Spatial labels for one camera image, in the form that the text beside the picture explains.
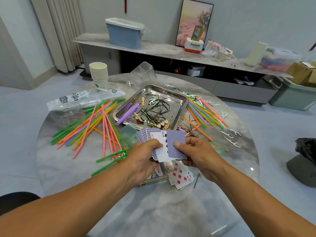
person's left hand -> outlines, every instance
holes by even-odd
[[[123,162],[128,168],[133,185],[142,183],[158,167],[159,163],[156,163],[150,157],[152,149],[160,147],[162,147],[162,144],[157,139],[152,139],[142,144],[137,142],[132,147]]]

black picture frame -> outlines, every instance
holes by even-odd
[[[205,39],[206,39],[206,34],[207,34],[208,29],[209,29],[209,26],[210,26],[210,21],[211,21],[211,18],[212,18],[212,13],[213,13],[214,4],[212,4],[212,3],[208,3],[208,2],[204,2],[204,1],[197,1],[197,0],[189,0],[189,1],[193,1],[193,2],[201,2],[201,3],[208,4],[208,5],[212,5],[212,12],[211,12],[211,15],[210,15],[210,20],[209,20],[209,23],[208,23],[208,25],[207,25],[207,28],[206,28],[206,33],[205,33]],[[176,40],[175,40],[175,44],[174,44],[175,46],[178,46],[178,47],[184,47],[184,46],[181,46],[181,45],[177,45],[178,32],[179,32],[180,20],[181,20],[181,15],[182,15],[183,3],[184,3],[184,0],[182,0],[181,13],[180,13],[180,18],[179,18],[179,24],[178,24],[178,29],[177,29]]]

gray marble surface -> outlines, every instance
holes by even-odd
[[[126,98],[134,94],[129,89],[127,74],[109,77],[109,86],[125,91]],[[225,158],[240,171],[258,182],[259,159],[250,133],[239,117],[223,101],[208,91],[186,81],[170,76],[157,75],[159,85],[169,84],[201,95],[215,104],[214,110],[227,112],[225,122],[241,136],[234,136],[241,148],[230,144],[215,127],[203,129],[214,140],[221,142],[228,150]],[[85,142],[75,160],[72,148],[50,145],[52,135],[57,131],[49,118],[44,121],[37,141],[37,167],[40,181],[46,195],[51,195],[72,187],[86,179],[92,172],[104,166],[95,163],[102,155],[102,137],[93,132]],[[195,176],[198,170],[190,168]],[[221,236],[238,223],[240,216],[220,188],[206,180],[198,179],[193,184],[178,191],[167,181],[136,187],[123,197],[89,232],[89,236]]]
[[[205,65],[226,67],[226,68],[242,70],[242,71],[250,71],[250,72],[267,74],[267,75],[277,75],[277,76],[283,76],[287,78],[293,78],[291,75],[286,74],[284,72],[270,71],[259,65],[256,65],[254,67],[249,67],[245,65],[244,58],[240,58],[237,60],[225,60],[224,62],[221,62],[216,58],[203,55],[202,53],[197,54],[197,53],[184,51],[183,47],[178,47],[178,46],[174,46],[170,44],[151,42],[144,39],[142,40],[142,47],[140,49],[130,49],[123,46],[113,45],[110,43],[108,33],[85,33],[78,36],[73,41],[77,43],[81,43],[81,44],[106,47],[106,48],[111,48],[111,49],[116,49],[116,50],[121,50],[121,51],[130,51],[130,52],[135,52],[135,53],[140,53],[140,54],[160,56],[160,57],[165,57],[165,58],[170,58],[170,59],[205,64]]]

beige curtain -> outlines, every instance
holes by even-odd
[[[82,50],[72,40],[83,34],[77,0],[32,0],[55,65],[63,72],[83,63]]]

bundle of straws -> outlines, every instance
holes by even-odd
[[[229,127],[225,121],[207,104],[202,98],[199,98],[202,102],[203,106],[197,103],[194,99],[189,97],[189,103],[187,104],[186,108],[189,113],[193,116],[193,118],[197,122],[197,126],[194,125],[190,120],[186,117],[182,116],[185,120],[187,120],[192,126],[195,128],[192,129],[198,130],[201,132],[206,138],[210,141],[213,141],[207,134],[205,134],[199,127],[202,126],[203,128],[208,128],[209,125],[215,125],[220,127],[221,129],[225,129],[225,127]]]
[[[96,175],[103,170],[105,170],[108,166],[111,164],[123,160],[129,149],[126,149],[123,144],[122,140],[119,137],[119,134],[116,130],[115,125],[113,124],[111,118],[109,117],[109,112],[116,107],[116,105],[124,101],[125,99],[118,99],[115,101],[102,101],[101,103],[96,103],[94,108],[90,108],[88,110],[85,110],[85,113],[89,113],[86,116],[86,120],[79,120],[77,122],[72,123],[71,125],[63,128],[59,132],[53,135],[53,140],[51,141],[51,144],[58,144],[59,146],[57,149],[60,149],[64,145],[71,146],[73,143],[76,143],[76,146],[73,148],[75,154],[73,155],[73,159],[77,157],[79,152],[81,151],[84,142],[87,138],[87,136],[92,132],[96,131],[99,134],[103,136],[103,152],[102,152],[102,158],[97,160],[97,162],[103,161],[109,157],[112,157],[112,162],[106,165],[105,167],[101,168],[100,170],[94,172],[92,174]],[[102,121],[103,123],[103,132],[99,131],[96,127],[97,125]],[[109,147],[111,150],[111,155],[105,156],[105,147],[106,147],[106,139],[108,139]]]

